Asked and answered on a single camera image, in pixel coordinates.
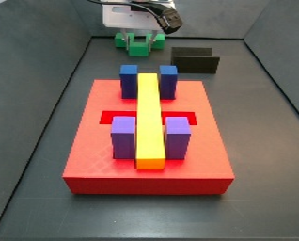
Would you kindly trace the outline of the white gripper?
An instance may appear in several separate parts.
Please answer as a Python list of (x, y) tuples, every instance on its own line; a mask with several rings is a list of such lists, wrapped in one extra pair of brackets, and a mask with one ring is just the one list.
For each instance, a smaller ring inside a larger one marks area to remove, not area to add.
[(151, 13), (143, 11), (132, 11), (132, 1), (146, 2), (155, 1), (163, 3), (168, 7), (175, 7), (174, 0), (102, 0), (103, 5), (103, 23), (107, 27), (120, 28), (122, 39), (126, 48), (130, 47), (130, 37), (126, 29), (152, 30), (150, 37), (150, 50), (152, 50), (160, 26)]

